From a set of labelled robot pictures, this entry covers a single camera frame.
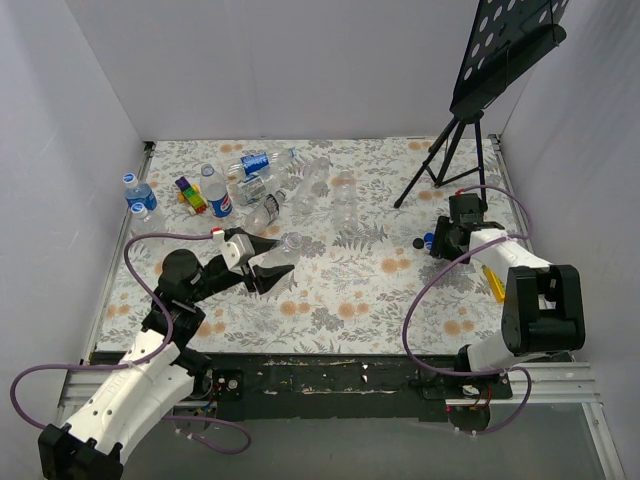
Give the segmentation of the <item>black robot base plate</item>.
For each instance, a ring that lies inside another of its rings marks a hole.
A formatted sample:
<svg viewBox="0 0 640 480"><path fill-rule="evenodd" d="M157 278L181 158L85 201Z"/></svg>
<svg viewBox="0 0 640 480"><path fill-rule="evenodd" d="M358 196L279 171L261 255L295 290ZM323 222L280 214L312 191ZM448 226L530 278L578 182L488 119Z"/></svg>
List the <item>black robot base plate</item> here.
<svg viewBox="0 0 640 480"><path fill-rule="evenodd" d="M490 406L509 400L504 374L442 376L404 355L231 354L209 356L199 393L177 414L232 422L280 419L417 419L442 422L450 406L487 419Z"/></svg>

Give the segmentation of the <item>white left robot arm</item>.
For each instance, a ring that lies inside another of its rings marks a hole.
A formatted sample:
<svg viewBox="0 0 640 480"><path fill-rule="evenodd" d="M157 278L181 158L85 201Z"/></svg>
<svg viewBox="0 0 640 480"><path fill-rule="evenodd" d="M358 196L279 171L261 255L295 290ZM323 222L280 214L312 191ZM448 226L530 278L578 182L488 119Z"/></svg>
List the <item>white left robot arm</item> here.
<svg viewBox="0 0 640 480"><path fill-rule="evenodd" d="M212 390L210 359L188 346L205 318L200 302L236 285L265 294L295 268L276 260L253 265L277 243L240 228L215 228L203 238L219 255L203 264L188 249L169 253L150 292L151 310L122 359L101 366L105 380L63 425L40 433L45 478L121 478L131 453L177 402Z"/></svg>

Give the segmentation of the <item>Pocari Sweat plastic bottle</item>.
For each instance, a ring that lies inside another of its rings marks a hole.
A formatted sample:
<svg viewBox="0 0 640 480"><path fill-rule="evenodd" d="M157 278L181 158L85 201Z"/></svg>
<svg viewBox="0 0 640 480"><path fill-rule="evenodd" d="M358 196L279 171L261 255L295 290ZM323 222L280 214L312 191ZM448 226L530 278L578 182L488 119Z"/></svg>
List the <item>Pocari Sweat plastic bottle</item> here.
<svg viewBox="0 0 640 480"><path fill-rule="evenodd" d="M135 203L142 203L147 210L154 211L158 206L155 193L147 183L127 184L124 198L129 207Z"/></svg>

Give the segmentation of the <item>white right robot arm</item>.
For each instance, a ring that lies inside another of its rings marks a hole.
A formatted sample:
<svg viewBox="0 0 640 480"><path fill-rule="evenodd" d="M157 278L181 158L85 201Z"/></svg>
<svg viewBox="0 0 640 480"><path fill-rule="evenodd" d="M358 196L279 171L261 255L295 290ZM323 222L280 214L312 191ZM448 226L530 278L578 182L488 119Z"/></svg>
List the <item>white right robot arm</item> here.
<svg viewBox="0 0 640 480"><path fill-rule="evenodd" d="M486 221L486 210L474 193L451 196L450 214L438 218L430 251L451 262L476 259L504 287L499 332L462 347L454 360L453 387L469 398L486 389L487 371L577 351L586 340L578 270L529 252L501 224Z"/></svg>

